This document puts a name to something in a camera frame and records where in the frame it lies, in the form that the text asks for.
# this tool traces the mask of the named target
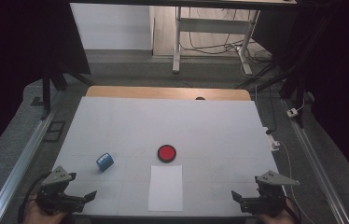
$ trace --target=white table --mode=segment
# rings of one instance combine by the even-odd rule
[[[157,158],[165,144],[177,150],[168,164]],[[100,173],[105,152],[115,163]],[[230,191],[258,197],[254,176],[277,172],[251,101],[84,97],[57,165],[77,173],[66,193],[97,189],[84,208],[90,216],[246,216]],[[151,165],[183,166],[183,211],[148,212]]]

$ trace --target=wall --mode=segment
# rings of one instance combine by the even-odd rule
[[[150,8],[71,4],[84,49],[152,49]]]

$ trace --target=black cable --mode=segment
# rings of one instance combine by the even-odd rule
[[[38,183],[40,180],[47,178],[50,174],[51,174],[51,172],[39,176],[39,177],[35,180],[35,182],[33,182],[33,184],[32,184],[32,185],[29,187],[29,189],[27,190],[27,192],[26,192],[26,194],[25,194],[25,197],[23,198],[23,202],[22,202],[20,208],[18,209],[18,223],[22,223],[22,222],[23,222],[24,213],[25,213],[25,207],[26,207],[26,204],[27,204],[28,201],[29,201],[28,198],[29,198],[30,194],[32,193],[32,190],[35,188],[35,185],[37,185],[37,183]]]
[[[187,86],[193,88],[189,83],[187,83],[186,81],[180,80],[182,83],[186,84]]]
[[[302,216],[301,216],[301,213],[300,213],[300,207],[296,204],[296,202],[294,202],[294,200],[290,199],[290,198],[287,197],[287,196],[286,196],[286,198],[289,199],[289,200],[293,203],[293,205],[294,205],[294,207],[297,209],[299,215],[296,216],[295,213],[293,212],[293,210],[292,210],[291,208],[289,208],[289,207],[287,206],[287,203],[286,203],[286,207],[287,207],[288,209],[291,210],[292,214],[293,214],[296,218],[294,218],[290,213],[289,213],[289,214],[294,218],[294,220],[296,221],[296,223],[300,223],[300,224],[301,224],[301,218],[302,218]]]
[[[200,53],[205,53],[205,54],[222,54],[222,53],[227,53],[228,51],[230,51],[230,49],[233,49],[233,46],[229,46],[229,49],[226,49],[224,51],[220,51],[220,52],[206,52],[206,51],[203,51],[203,50],[199,50],[199,49],[186,49],[184,48],[181,43],[180,43],[180,47],[181,49],[185,49],[185,50],[194,50],[194,51],[198,51]]]
[[[227,14],[226,14],[225,17],[223,18],[223,20],[224,20],[225,18],[228,18],[229,13],[230,13],[230,10],[227,9]]]
[[[246,52],[248,54],[248,56],[246,56],[247,59],[249,59],[252,63],[276,63],[276,61],[274,59],[266,59],[266,60],[261,60],[259,57],[256,57],[256,53],[254,54],[255,56],[251,56],[250,54],[250,50],[249,49],[246,49]]]
[[[259,78],[259,77],[263,77],[267,72],[271,71],[273,68],[275,67],[274,63],[268,63],[267,65],[265,65],[265,67],[263,67],[257,74],[255,74],[254,76],[250,77],[250,78]],[[235,90],[241,88],[244,86],[244,84],[246,84],[247,82],[249,82],[249,80],[246,80],[238,85],[236,85],[234,87]]]
[[[307,3],[313,3],[315,4],[315,9],[314,9],[314,14],[313,16],[311,17],[311,20],[314,19],[316,13],[317,13],[317,4],[315,2],[312,2],[312,1],[307,1]],[[270,60],[261,60],[257,57],[252,57],[250,55],[250,52],[248,52],[249,56],[248,58],[253,62],[254,61],[257,61],[259,63],[276,63],[276,64],[279,64],[280,62],[283,62],[283,61],[287,61],[289,58],[293,58],[295,57],[295,54],[297,52],[299,52],[299,49],[304,45],[304,42],[307,41],[309,39],[309,37],[312,35],[314,31],[314,27],[310,27],[307,32],[305,32],[305,36],[304,38],[302,38],[295,46],[292,47],[292,49],[290,51],[288,51],[286,54],[280,56],[280,57],[277,57],[277,58],[273,58],[273,59],[270,59]]]
[[[254,53],[254,57],[256,57],[256,54],[257,54],[257,53],[260,53],[260,52],[262,52],[262,51],[267,51],[267,50],[266,50],[266,49],[262,49],[262,50],[256,51],[256,52]]]
[[[272,133],[272,132],[276,131],[277,124],[276,124],[276,116],[275,116],[275,114],[274,114],[274,107],[273,107],[271,86],[270,86],[270,101],[271,101],[272,115],[273,115],[273,124],[274,124],[274,129],[271,129],[271,133]]]
[[[235,9],[235,13],[233,14],[233,18],[232,18],[233,20],[235,20],[236,11],[237,11],[237,9]],[[191,7],[188,8],[188,16],[191,17]],[[223,45],[214,45],[214,46],[207,46],[207,47],[195,47],[193,45],[193,43],[192,43],[191,32],[188,32],[188,37],[189,37],[189,43],[192,46],[192,49],[186,49],[183,46],[181,46],[181,43],[180,43],[180,47],[182,49],[194,50],[194,51],[198,51],[200,53],[205,53],[205,54],[222,54],[222,53],[229,52],[230,49],[233,48],[233,46],[231,46],[231,45],[228,45],[228,46],[231,46],[229,49],[227,47],[227,42],[228,42],[228,39],[230,38],[230,35],[227,36],[227,39],[226,39],[226,41],[225,41],[225,43]],[[243,40],[233,42],[232,44],[237,44],[237,43],[240,43],[240,42],[243,42]],[[203,51],[203,50],[198,50],[198,49],[213,49],[213,48],[218,48],[218,47],[224,47],[225,50],[224,51],[220,51],[220,52],[207,52],[207,51]]]
[[[316,5],[316,8],[314,10],[314,14],[312,16],[312,19],[314,18],[315,14],[317,12],[317,5]],[[250,10],[249,10],[249,14],[248,14],[248,17],[247,19],[249,20],[250,19]],[[255,60],[255,61],[258,61],[260,63],[276,63],[276,64],[279,64],[281,61],[286,61],[287,58],[291,58],[291,57],[294,57],[294,54],[298,52],[299,48],[302,46],[302,44],[308,40],[308,38],[310,37],[310,35],[312,34],[313,32],[313,27],[310,28],[310,30],[308,32],[306,32],[307,35],[304,36],[304,38],[302,40],[300,40],[293,48],[290,52],[282,55],[281,57],[278,57],[278,58],[274,58],[274,59],[271,59],[271,60],[259,60],[258,58],[252,58],[252,60]],[[217,47],[225,47],[226,44],[224,45],[216,45],[216,46],[208,46],[208,47],[195,47],[193,46],[193,43],[192,43],[192,40],[191,40],[191,33],[188,32],[188,35],[189,35],[189,42],[191,44],[191,46],[193,47],[193,49],[186,49],[184,48],[183,46],[181,46],[181,43],[180,43],[180,46],[182,49],[185,49],[185,50],[194,50],[194,51],[198,51],[200,53],[205,53],[205,54],[222,54],[222,53],[226,53],[228,52],[229,50],[226,49],[225,51],[220,51],[220,52],[216,52],[216,53],[212,53],[212,52],[206,52],[206,51],[203,51],[203,50],[197,50],[197,49],[212,49],[212,48],[217,48]]]

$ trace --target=red circular object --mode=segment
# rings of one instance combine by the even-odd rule
[[[158,158],[162,162],[168,163],[173,161],[175,159],[175,155],[175,148],[170,145],[164,145],[158,149]]]

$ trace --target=floor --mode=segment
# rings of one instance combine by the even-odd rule
[[[247,80],[240,73],[239,61],[232,59],[208,58],[208,59],[184,59],[182,71],[178,75],[172,73],[170,58],[151,57],[148,52],[131,51],[87,51],[92,71],[92,79],[98,85],[118,86],[157,86],[157,87],[186,87],[186,88],[220,88],[233,89],[237,84]],[[69,88],[61,92],[63,96],[58,114],[53,121],[63,122],[63,133],[57,141],[44,141],[40,144],[27,171],[25,178],[11,201],[1,223],[14,223],[16,221],[18,206],[25,191],[29,188],[36,176],[51,169],[53,162],[61,149],[66,132],[77,110],[77,105],[87,87],[77,80],[66,76]],[[264,126],[276,131],[272,133],[276,140],[283,141],[278,152],[273,157],[279,172],[290,176],[289,162],[286,154],[288,151],[291,160],[292,177],[301,182],[301,186],[294,188],[294,194],[288,190],[290,197],[296,196],[299,205],[314,223],[337,223],[327,203],[326,197],[309,162],[306,160],[282,100],[278,97],[281,83],[272,86],[271,90],[259,92],[258,96],[251,91],[254,101],[258,102],[258,111]],[[24,91],[24,101],[15,118],[9,124],[6,132],[0,139],[0,158],[6,155],[6,159],[0,162],[0,189],[5,183],[11,167],[14,166],[25,144],[30,138],[35,125],[41,116],[41,105],[33,105],[35,97],[41,97],[41,82],[28,86]],[[304,108],[305,131],[309,134],[317,154],[323,162],[335,189],[338,191],[342,202],[349,213],[349,163],[341,154],[328,135],[314,120],[310,112],[311,101],[308,100]],[[46,140],[56,139],[57,136],[46,134]],[[302,223],[312,223],[303,216]],[[87,217],[78,217],[77,223],[91,223]]]

